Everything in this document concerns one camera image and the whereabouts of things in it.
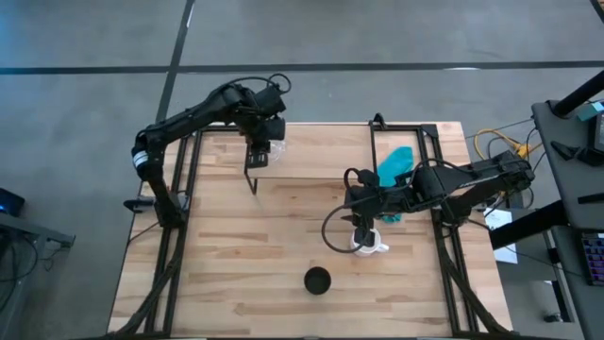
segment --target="white cup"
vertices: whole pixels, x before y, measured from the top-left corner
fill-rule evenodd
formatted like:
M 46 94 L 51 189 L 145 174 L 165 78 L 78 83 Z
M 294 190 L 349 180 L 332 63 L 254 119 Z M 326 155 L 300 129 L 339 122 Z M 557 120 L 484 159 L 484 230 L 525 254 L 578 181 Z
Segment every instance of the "white cup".
M 381 243 L 381 236 L 379 235 L 379 231 L 375 228 L 370 230 L 371 232 L 373 232 L 376 236 L 375 236 L 375 241 L 374 241 L 374 246 L 362 246 L 361 249 L 355 251 L 355 255 L 357 256 L 361 256 L 361 257 L 367 257 L 370 256 L 371 254 L 377 252 L 386 252 L 390 249 L 389 246 L 384 245 L 383 243 Z M 350 237 L 350 248 L 354 249 L 356 247 L 358 247 L 359 244 L 355 242 L 355 233 L 352 233 L 352 236 Z

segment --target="white paper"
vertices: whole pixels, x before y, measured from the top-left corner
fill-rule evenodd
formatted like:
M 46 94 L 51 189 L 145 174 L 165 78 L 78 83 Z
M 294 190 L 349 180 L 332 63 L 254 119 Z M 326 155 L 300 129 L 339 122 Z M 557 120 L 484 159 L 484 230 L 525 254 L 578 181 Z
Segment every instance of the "white paper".
M 484 214 L 486 215 L 491 210 L 492 209 L 487 209 Z M 495 210 L 494 212 L 489 213 L 489 215 L 485 217 L 485 221 L 487 222 L 487 226 L 489 226 L 491 230 L 496 230 L 501 226 L 505 226 L 508 223 L 511 223 L 512 213 L 501 210 Z M 504 246 L 502 248 L 499 248 L 495 251 L 495 259 L 497 261 L 501 261 L 508 264 L 518 264 L 518 256 L 514 251 L 516 251 L 516 244 L 511 244 L 507 247 Z

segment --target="cable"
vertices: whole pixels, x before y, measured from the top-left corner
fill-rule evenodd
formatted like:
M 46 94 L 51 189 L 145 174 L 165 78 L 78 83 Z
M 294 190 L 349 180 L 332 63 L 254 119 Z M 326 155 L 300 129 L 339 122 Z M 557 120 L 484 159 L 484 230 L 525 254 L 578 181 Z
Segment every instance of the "cable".
M 139 232 L 138 234 L 130 237 L 130 239 L 128 240 L 128 242 L 126 243 L 126 247 L 130 246 L 130 244 L 132 243 L 132 241 L 134 241 L 137 237 L 143 235 L 144 233 L 150 231 L 152 228 L 154 228 L 155 226 L 157 226 L 159 224 L 159 221 L 152 224 L 151 226 L 145 228 L 143 231 Z
M 10 251 L 12 252 L 12 276 L 15 276 L 15 275 L 17 275 L 17 269 L 18 269 L 17 251 L 15 250 L 15 245 L 12 242 L 10 243 Z M 4 301 L 0 305 L 0 313 L 2 313 L 5 308 L 7 308 L 8 302 L 10 301 L 10 298 L 12 297 L 12 294 L 14 293 L 16 287 L 17 287 L 17 280 L 14 280 L 12 282 L 12 285 L 10 286 L 10 291 L 8 292 L 7 297 L 5 297 Z
M 57 255 L 59 252 L 67 250 L 68 247 L 65 246 L 60 246 L 57 249 L 55 249 L 50 255 L 48 255 L 47 257 L 40 259 L 40 261 L 42 261 L 44 263 L 44 270 L 49 272 L 53 266 L 55 265 L 55 260 L 54 257 L 55 255 Z
M 532 204 L 535 202 L 535 192 L 532 191 L 531 187 L 528 187 L 528 191 L 530 192 L 530 201 L 528 202 L 528 205 L 524 207 L 524 209 L 532 207 Z
M 17 281 L 20 280 L 24 277 L 26 277 L 27 275 L 31 274 L 31 272 L 34 271 L 34 269 L 36 268 L 36 265 L 38 264 L 38 249 L 36 249 L 36 246 L 34 246 L 34 244 L 25 236 L 21 235 L 21 237 L 31 246 L 31 248 L 34 251 L 34 263 L 31 265 L 31 267 L 24 273 L 24 274 L 20 274 L 20 275 L 16 275 L 13 278 L 10 279 L 0 279 L 0 282 L 10 282 L 10 281 Z
M 458 230 L 460 227 L 461 227 L 461 226 L 459 226 L 459 225 L 458 225 L 458 226 L 450 226 L 450 227 L 448 227 L 448 229 L 449 229 L 449 233 L 448 233 L 447 235 L 444 235 L 444 236 L 443 236 L 443 238 L 441 238 L 441 240 L 444 240 L 444 239 L 446 239 L 446 238 L 448 238 L 448 237 L 451 237 L 451 236 L 453 235 L 453 233 L 454 233 L 456 230 Z
M 537 166 L 539 166 L 539 163 L 541 163 L 541 160 L 544 158 L 545 156 L 545 152 L 543 155 L 541 155 L 541 157 L 539 158 L 539 160 L 535 163 L 535 166 L 533 166 L 532 171 L 535 172 L 535 170 L 537 170 Z
M 529 149 L 529 139 L 530 139 L 530 135 L 536 130 L 537 128 L 534 127 L 527 135 L 527 143 L 525 144 L 525 148 L 527 151 L 527 161 L 530 162 L 530 153 L 535 151 L 535 149 L 541 145 L 543 145 L 543 143 L 539 143 L 536 146 L 534 146 L 533 148 Z
M 186 192 L 187 192 L 186 190 L 179 190 L 179 191 L 177 191 L 177 192 L 176 192 L 176 194 L 178 195 L 178 194 L 183 194 L 183 193 L 186 193 Z M 189 204 L 190 197 L 186 195 L 186 196 L 185 196 L 185 198 L 186 198 L 186 199 L 185 199 L 184 207 L 187 207 L 187 205 Z M 137 237 L 139 237 L 139 236 L 143 235 L 144 233 L 146 233 L 146 232 L 150 231 L 152 228 L 154 228 L 154 227 L 155 227 L 155 226 L 157 226 L 158 224 L 159 224 L 159 221 L 158 221 L 158 222 L 156 222 L 156 223 L 154 223 L 154 224 L 152 224 L 151 226 L 149 226 L 149 227 L 145 228 L 143 231 L 139 232 L 138 234 L 136 234 L 136 235 L 132 236 L 132 237 L 131 237 L 131 238 L 128 240 L 128 242 L 126 243 L 126 247 L 130 246 L 130 243 L 132 243 L 132 241 L 134 241 L 134 240 L 135 240 Z
M 486 160 L 486 158 L 484 157 L 484 155 L 482 154 L 482 151 L 480 151 L 480 148 L 478 147 L 478 137 L 480 135 L 483 135 L 485 133 L 493 133 L 496 134 L 497 136 L 499 136 L 499 138 L 503 139 L 504 141 L 506 141 L 510 146 L 514 147 L 514 151 L 517 151 L 521 145 L 516 142 L 515 140 L 513 140 L 512 138 L 504 135 L 503 133 L 493 129 L 493 128 L 484 128 L 482 130 L 479 130 L 476 135 L 474 135 L 474 149 L 476 150 L 476 152 L 478 153 L 478 155 L 483 159 Z
M 470 222 L 470 223 L 474 223 L 474 224 L 475 224 L 475 225 L 477 225 L 477 226 L 481 226 L 481 227 L 483 227 L 483 228 L 487 229 L 488 231 L 491 231 L 491 228 L 489 228 L 489 226 L 485 225 L 484 223 L 480 223 L 479 221 L 475 221 L 475 220 L 473 220 L 473 219 L 468 218 L 468 222 Z M 545 264 L 545 265 L 551 266 L 551 267 L 552 267 L 552 268 L 554 268 L 554 269 L 560 269 L 560 270 L 561 270 L 562 272 L 564 272 L 564 273 L 567 273 L 567 274 L 572 274 L 572 275 L 576 275 L 576 276 L 578 276 L 578 277 L 580 277 L 580 278 L 582 278 L 582 279 L 584 278 L 584 276 L 583 276 L 583 275 L 581 275 L 581 274 L 575 273 L 575 272 L 570 271 L 570 270 L 566 270 L 566 269 L 561 268 L 561 267 L 559 267 L 559 266 L 557 266 L 557 265 L 555 265 L 555 264 L 553 264 L 553 263 L 548 263 L 548 262 L 542 261 L 542 260 L 537 259 L 537 258 L 535 258 L 535 257 L 533 257 L 533 256 L 528 255 L 528 254 L 524 254 L 524 253 L 521 253 L 521 252 L 519 252 L 519 251 L 513 250 L 513 249 L 509 248 L 508 246 L 504 246 L 504 247 L 505 247 L 507 250 L 509 250 L 509 251 L 511 251 L 511 252 L 513 252 L 513 253 L 516 253 L 517 255 L 524 256 L 524 257 L 526 257 L 526 258 L 528 258 L 528 259 L 531 259 L 531 260 L 533 260 L 533 261 L 535 261 L 535 262 L 538 262 L 538 263 L 540 263 L 540 264 Z
M 497 208 L 498 208 L 498 207 L 501 205 L 501 203 L 503 203 L 503 202 L 505 202 L 505 201 L 506 201 L 506 200 L 505 200 L 505 198 L 501 199 L 501 201 L 499 201 L 499 203 L 495 204 L 495 205 L 494 205 L 494 206 L 491 208 L 491 210 L 490 210 L 489 212 L 487 212 L 487 213 L 484 215 L 484 218 L 487 218 L 487 216 L 488 216 L 488 215 L 490 215 L 492 212 L 494 212 L 494 211 L 495 211 L 495 209 L 497 209 Z
M 492 144 L 494 141 L 498 141 L 498 140 L 503 140 L 503 138 L 502 138 L 502 137 L 494 137 L 494 138 L 492 138 L 492 139 L 489 141 L 489 143 L 487 143 L 487 157 L 488 157 L 489 159 L 491 159 L 491 158 L 493 157 L 493 156 L 492 156 L 492 154 L 491 154 L 491 144 Z
M 346 204 L 343 204 L 341 206 L 339 206 L 338 208 L 332 210 L 327 217 L 325 218 L 325 220 L 323 221 L 323 225 L 321 226 L 321 237 L 323 237 L 323 242 L 325 242 L 325 244 L 333 251 L 339 252 L 339 253 L 343 253 L 343 254 L 352 254 L 355 251 L 358 251 L 359 249 L 361 249 L 362 247 L 365 247 L 365 242 L 369 240 L 369 236 L 371 235 L 369 232 L 367 233 L 367 235 L 365 235 L 365 239 L 362 240 L 362 242 L 359 243 L 358 246 L 355 246 L 352 249 L 340 249 L 336 246 L 334 246 L 330 241 L 327 240 L 327 235 L 326 235 L 326 229 L 327 229 L 327 222 L 329 221 L 329 219 L 338 211 L 342 210 L 342 209 L 348 209 L 351 207 L 356 206 L 357 204 L 360 204 L 362 202 L 368 201 L 370 199 L 374 199 L 378 197 L 377 195 L 373 195 L 370 197 L 365 197 L 362 199 L 358 199 L 356 201 L 352 201 Z
M 530 121 L 532 121 L 532 118 L 521 120 L 521 121 L 515 122 L 515 123 L 511 123 L 511 124 L 508 124 L 508 125 L 503 126 L 503 127 L 496 127 L 496 128 L 493 128 L 493 130 L 501 130 L 501 129 L 504 129 L 504 128 L 511 128 L 511 127 L 515 127 L 515 126 L 520 125 L 520 124 L 525 124 L 526 122 L 530 122 Z M 474 138 L 474 136 L 476 136 L 476 134 L 466 136 L 465 139 L 468 140 L 470 138 Z
M 273 81 L 273 78 L 275 78 L 275 77 L 282 77 L 283 79 L 285 79 L 285 81 L 287 82 L 287 90 L 280 90 L 279 84 L 275 83 Z M 287 76 L 285 76 L 285 75 L 283 75 L 281 73 L 272 74 L 271 76 L 268 77 L 268 79 L 270 81 L 273 81 L 273 84 L 275 84 L 273 86 L 277 87 L 281 91 L 281 94 L 286 94 L 286 93 L 288 93 L 289 91 L 292 90 L 292 81 Z

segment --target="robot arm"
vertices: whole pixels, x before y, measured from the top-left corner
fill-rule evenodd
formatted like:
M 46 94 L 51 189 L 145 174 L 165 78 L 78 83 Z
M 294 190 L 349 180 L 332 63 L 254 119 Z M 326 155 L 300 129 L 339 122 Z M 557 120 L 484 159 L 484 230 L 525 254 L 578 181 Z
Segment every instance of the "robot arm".
M 350 172 L 357 174 L 362 186 L 349 185 Z M 356 227 L 355 242 L 359 247 L 371 247 L 374 233 L 369 230 L 374 226 L 374 218 L 440 206 L 441 220 L 449 226 L 458 226 L 474 206 L 499 192 L 525 190 L 533 180 L 530 164 L 510 151 L 464 166 L 435 159 L 422 161 L 412 171 L 398 176 L 396 185 L 388 188 L 380 187 L 379 176 L 369 170 L 348 169 L 344 174 L 346 196 L 343 207 L 349 208 L 352 215 L 344 219 L 351 220 Z M 470 189 L 462 195 L 452 196 L 464 188 Z M 340 252 L 355 250 L 334 248 L 327 239 L 326 243 Z
M 184 212 L 175 193 L 170 193 L 163 180 L 163 162 L 166 146 L 214 122 L 234 123 L 249 144 L 248 167 L 268 164 L 270 140 L 283 140 L 285 120 L 277 114 L 285 111 L 281 91 L 272 78 L 287 77 L 275 74 L 268 79 L 248 77 L 236 79 L 212 91 L 202 103 L 186 109 L 162 122 L 141 130 L 132 147 L 132 160 L 137 174 L 147 181 L 155 194 L 154 204 L 159 224 L 164 228 L 180 228 Z M 237 81 L 260 79 L 267 83 L 258 93 L 237 84 Z

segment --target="black metal frame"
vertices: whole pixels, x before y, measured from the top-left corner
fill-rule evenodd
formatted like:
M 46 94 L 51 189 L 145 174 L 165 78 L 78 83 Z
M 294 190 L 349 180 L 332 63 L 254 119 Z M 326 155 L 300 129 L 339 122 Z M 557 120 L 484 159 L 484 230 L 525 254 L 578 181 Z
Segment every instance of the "black metal frame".
M 374 164 L 374 172 L 378 172 L 378 162 L 376 158 L 376 142 L 375 142 L 375 132 L 376 131 L 408 131 L 414 132 L 417 136 L 418 149 L 420 153 L 420 157 L 422 161 L 425 161 L 429 158 L 428 156 L 428 146 L 426 145 L 426 138 L 430 138 L 432 142 L 434 156 L 437 159 L 443 158 L 443 151 L 441 149 L 441 144 L 438 135 L 438 128 L 434 124 L 421 124 L 421 125 L 387 125 L 384 121 L 384 118 L 380 113 L 377 113 L 373 120 L 369 121 L 369 128 L 371 131 L 371 153 Z M 439 251 L 439 259 L 443 257 L 443 255 L 448 256 L 448 254 L 443 254 L 441 249 L 445 249 L 445 239 L 443 238 L 442 228 L 443 226 L 440 223 L 435 223 L 434 218 L 433 227 L 434 227 L 434 237 L 437 243 L 437 251 Z M 461 239 L 458 231 L 453 229 L 451 232 L 451 242 L 453 246 L 453 251 L 455 254 L 455 262 L 458 270 L 460 271 L 461 276 L 464 280 L 468 280 L 467 269 L 465 267 L 465 260 L 463 258 L 463 249 L 461 248 Z M 453 292 L 453 285 L 451 284 L 451 278 L 448 273 L 444 270 L 444 263 L 440 262 L 441 273 L 443 275 L 443 288 L 445 290 L 445 301 L 447 305 L 447 310 L 449 314 L 449 323 L 451 326 L 451 330 L 453 333 L 458 332 L 460 330 L 460 320 L 457 313 L 457 306 L 455 304 L 455 294 Z M 468 326 L 471 332 L 478 332 L 478 322 L 476 318 L 476 314 L 472 310 L 469 301 L 464 297 L 463 304 L 466 312 L 466 318 L 468 320 Z
M 376 143 L 375 143 L 375 133 L 376 132 L 389 132 L 389 131 L 415 132 L 415 134 L 417 136 L 419 152 L 420 152 L 420 156 L 421 156 L 422 160 L 426 160 L 428 158 L 428 147 L 426 144 L 427 137 L 430 138 L 430 140 L 432 141 L 432 146 L 434 148 L 434 156 L 436 158 L 442 158 L 442 156 L 443 156 L 436 125 L 433 125 L 433 124 L 387 125 L 384 122 L 383 117 L 378 113 L 373 120 L 370 120 L 368 122 L 368 126 L 370 128 L 372 161 L 373 161 L 373 167 L 374 167 L 375 171 L 377 171 L 377 167 L 378 167 L 377 166 L 377 157 L 376 157 Z M 196 169 L 196 166 L 197 166 L 197 163 L 199 160 L 199 154 L 201 152 L 201 143 L 202 143 L 203 134 L 207 133 L 207 132 L 236 132 L 236 131 L 237 131 L 237 129 L 234 127 L 210 126 L 210 127 L 205 127 L 196 132 L 195 140 L 194 140 L 194 144 L 193 144 L 193 154 L 192 154 L 192 161 L 190 164 L 189 177 L 187 179 L 187 185 L 186 185 L 186 189 L 185 189 L 185 195 L 187 197 L 193 197 L 193 188 L 194 188 L 195 175 L 196 175 L 195 169 Z M 178 147 L 178 153 L 176 155 L 175 172 L 174 172 L 174 177 L 172 179 L 172 186 L 171 186 L 171 190 L 174 193 L 179 191 L 178 185 L 180 183 L 182 165 L 184 162 L 185 152 L 186 152 L 186 148 L 187 148 L 187 141 L 188 141 L 188 138 L 181 139 L 180 145 Z M 255 194 L 258 189 L 258 180 L 255 178 L 254 182 L 252 183 L 251 178 L 247 174 L 246 165 L 243 169 L 243 173 L 245 175 L 247 183 L 250 186 L 252 193 Z M 185 247 L 186 233 L 187 233 L 190 212 L 189 212 L 189 210 L 187 210 L 185 213 L 186 213 L 185 225 L 183 228 L 177 230 L 175 256 L 177 254 L 182 254 L 184 251 L 184 247 Z M 465 339 L 485 339 L 485 340 L 497 340 L 497 339 L 501 339 L 501 340 L 520 340 L 520 339 L 550 340 L 549 338 L 520 336 L 520 335 L 516 335 L 516 334 L 512 334 L 512 333 L 479 332 L 477 314 L 474 311 L 473 303 L 471 303 L 471 299 L 467 298 L 467 296 L 464 294 L 462 294 L 462 298 L 463 298 L 465 313 L 466 313 L 467 320 L 468 320 L 469 331 L 461 330 L 460 320 L 459 320 L 458 311 L 457 311 L 457 305 L 455 303 L 455 295 L 453 292 L 453 284 L 451 282 L 451 280 L 452 280 L 451 272 L 450 272 L 451 269 L 450 269 L 450 265 L 448 264 L 448 263 L 451 263 L 451 260 L 450 260 L 450 257 L 448 255 L 448 252 L 445 247 L 445 238 L 443 237 L 443 227 L 444 226 L 443 226 L 443 224 L 440 223 L 438 216 L 439 216 L 439 214 L 437 213 L 437 211 L 432 210 L 432 225 L 434 228 L 436 249 L 437 249 L 437 252 L 439 255 L 441 273 L 443 276 L 443 288 L 444 288 L 444 292 L 445 292 L 445 302 L 446 302 L 446 306 L 447 306 L 447 311 L 448 311 L 448 315 L 449 315 L 449 323 L 450 323 L 450 328 L 451 328 L 451 332 L 452 332 L 451 337 L 452 338 L 465 338 Z M 454 273 L 454 274 L 456 275 L 458 280 L 461 279 L 462 281 L 467 282 L 468 275 L 467 275 L 467 269 L 465 267 L 465 261 L 463 259 L 463 255 L 462 255 L 463 251 L 461 248 L 460 236 L 455 229 L 453 229 L 450 232 L 452 232 L 450 238 L 451 238 L 451 243 L 453 246 L 453 251 L 455 254 L 454 266 L 456 269 L 456 273 Z M 163 233 L 161 235 L 161 241 L 159 244 L 158 261 L 157 261 L 156 273 L 155 273 L 155 277 L 154 277 L 154 285 L 157 283 L 161 274 L 163 274 L 164 271 L 166 270 L 165 266 L 166 266 L 166 262 L 167 262 L 167 253 L 168 253 L 168 247 L 170 244 L 171 234 L 172 234 L 171 229 L 164 229 Z M 170 287 L 169 287 L 168 297 L 167 297 L 168 302 L 166 303 L 165 317 L 163 319 L 163 325 L 162 325 L 161 331 L 155 330 L 157 308 L 158 308 L 157 303 L 156 303 L 156 304 L 154 304 L 151 311 L 149 311 L 149 313 L 147 314 L 143 332 L 120 336 L 119 338 L 121 338 L 121 339 L 122 338 L 161 339 L 161 338 L 170 338 L 171 337 L 172 325 L 174 322 L 174 312 L 175 312 L 175 308 L 176 308 L 176 296 L 177 296 L 177 290 L 178 290 L 178 280 L 180 277 L 181 264 L 182 264 L 182 258 L 176 264 L 176 270 L 174 271 L 174 273 L 171 276 Z M 474 298 L 474 306 L 476 307 L 478 298 L 475 296 L 473 296 L 473 298 Z M 374 338 L 374 339 L 384 340 L 386 338 Z M 410 338 L 409 337 L 405 337 L 405 338 L 400 337 L 400 338 L 396 338 L 396 339 L 402 340 L 402 339 L 410 339 Z

